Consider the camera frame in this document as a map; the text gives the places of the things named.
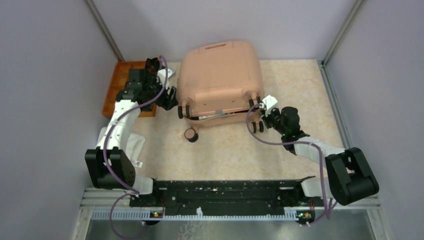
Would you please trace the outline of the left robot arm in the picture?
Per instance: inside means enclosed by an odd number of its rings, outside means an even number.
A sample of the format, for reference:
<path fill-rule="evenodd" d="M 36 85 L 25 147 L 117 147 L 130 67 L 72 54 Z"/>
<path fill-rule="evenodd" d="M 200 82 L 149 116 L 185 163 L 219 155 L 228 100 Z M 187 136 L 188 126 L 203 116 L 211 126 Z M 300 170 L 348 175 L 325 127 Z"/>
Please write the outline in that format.
<path fill-rule="evenodd" d="M 158 104 L 165 110 L 176 106 L 176 88 L 169 86 L 173 69 L 161 67 L 157 72 L 131 68 L 128 81 L 115 98 L 114 112 L 105 133 L 84 159 L 93 186 L 97 189 L 127 190 L 141 195 L 149 207 L 160 202 L 160 193 L 154 189 L 154 180 L 136 173 L 135 165 L 126 153 L 132 129 L 142 109 Z"/>

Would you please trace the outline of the white cloth under left arm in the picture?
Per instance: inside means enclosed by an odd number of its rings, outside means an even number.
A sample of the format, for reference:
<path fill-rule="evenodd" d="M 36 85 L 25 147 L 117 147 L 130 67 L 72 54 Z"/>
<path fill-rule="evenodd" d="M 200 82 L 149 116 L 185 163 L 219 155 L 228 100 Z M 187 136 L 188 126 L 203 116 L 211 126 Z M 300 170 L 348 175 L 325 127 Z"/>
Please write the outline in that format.
<path fill-rule="evenodd" d="M 141 169 L 143 162 L 139 160 L 139 156 L 143 150 L 146 138 L 139 134 L 131 133 L 126 145 L 125 153 L 132 165 L 137 169 Z"/>

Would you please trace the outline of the pink suitcase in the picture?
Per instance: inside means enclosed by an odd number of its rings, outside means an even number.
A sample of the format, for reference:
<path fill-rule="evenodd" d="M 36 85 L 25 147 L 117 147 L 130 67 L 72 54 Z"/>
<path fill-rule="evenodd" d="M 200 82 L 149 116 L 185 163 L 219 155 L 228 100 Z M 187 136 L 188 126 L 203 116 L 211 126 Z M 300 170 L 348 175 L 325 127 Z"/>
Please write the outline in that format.
<path fill-rule="evenodd" d="M 264 98 L 261 66 L 255 48 L 245 40 L 189 51 L 176 88 L 178 117 L 189 124 L 184 137 L 191 143 L 204 127 L 244 122 L 253 133 L 264 131 L 260 114 L 250 110 Z"/>

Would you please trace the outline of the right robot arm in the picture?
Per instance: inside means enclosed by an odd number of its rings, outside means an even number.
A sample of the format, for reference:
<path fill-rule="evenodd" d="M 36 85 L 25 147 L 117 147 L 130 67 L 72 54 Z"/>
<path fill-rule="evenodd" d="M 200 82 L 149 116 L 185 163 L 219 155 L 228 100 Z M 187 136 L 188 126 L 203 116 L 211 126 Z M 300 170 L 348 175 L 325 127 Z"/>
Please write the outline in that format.
<path fill-rule="evenodd" d="M 258 108 L 264 125 L 281 135 L 280 145 L 326 169 L 327 176 L 319 180 L 321 191 L 329 188 L 326 196 L 347 206 L 380 191 L 380 185 L 360 148 L 334 147 L 306 134 L 301 130 L 300 116 L 295 107 L 279 110 L 260 103 Z"/>

